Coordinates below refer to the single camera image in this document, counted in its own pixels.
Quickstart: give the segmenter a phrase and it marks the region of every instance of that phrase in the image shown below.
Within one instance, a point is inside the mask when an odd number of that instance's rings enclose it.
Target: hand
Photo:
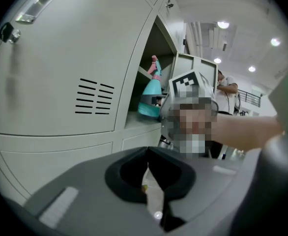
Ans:
[[[216,116],[208,107],[207,109],[182,109],[174,111],[176,120],[179,121],[181,134],[205,134],[210,135],[212,122]]]

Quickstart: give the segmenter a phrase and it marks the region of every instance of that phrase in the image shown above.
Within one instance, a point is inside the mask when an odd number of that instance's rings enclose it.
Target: person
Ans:
[[[224,115],[232,115],[235,106],[235,95],[238,93],[238,85],[232,76],[225,77],[220,70],[217,74],[217,91],[216,103],[218,105],[218,113]],[[223,144],[213,141],[210,146],[210,153],[213,158],[218,158]]]

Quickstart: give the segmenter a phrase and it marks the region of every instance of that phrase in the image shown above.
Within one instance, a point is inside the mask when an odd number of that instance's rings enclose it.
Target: white ceiling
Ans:
[[[288,70],[288,24],[272,0],[176,0],[192,30],[198,55],[220,58],[219,69],[245,76],[268,88]],[[227,29],[217,21],[230,22]],[[281,39],[273,47],[270,40]],[[250,66],[256,72],[248,71]]]

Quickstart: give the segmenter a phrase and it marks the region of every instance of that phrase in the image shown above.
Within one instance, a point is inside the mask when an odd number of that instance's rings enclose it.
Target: locker door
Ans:
[[[183,38],[185,37],[185,27],[178,4],[175,0],[164,0],[159,9],[159,13],[173,35],[178,50],[181,51]]]
[[[47,6],[32,23],[15,21],[38,1]],[[11,10],[8,21],[21,37],[0,45],[0,133],[113,130],[128,63],[151,11],[146,1],[27,0]]]
[[[208,80],[214,88],[215,94],[217,87],[217,64],[193,55],[177,53],[172,78],[192,69],[198,70]]]

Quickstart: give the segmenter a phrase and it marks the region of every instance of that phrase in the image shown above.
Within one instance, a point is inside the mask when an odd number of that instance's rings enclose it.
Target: ceiling light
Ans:
[[[281,44],[281,42],[277,38],[272,38],[271,44],[272,44],[272,46],[279,46]]]
[[[217,64],[219,64],[219,63],[221,63],[221,62],[222,62],[222,60],[221,60],[221,59],[219,59],[219,58],[216,58],[216,59],[214,59],[214,62],[215,62],[215,63],[217,63]]]
[[[221,21],[221,22],[217,22],[217,24],[222,29],[227,29],[229,27],[229,23],[227,23],[227,22]]]
[[[253,66],[250,66],[250,67],[249,67],[249,71],[250,71],[250,72],[252,72],[252,73],[253,73],[255,70],[256,70],[256,68],[255,68],[255,67],[253,67]]]

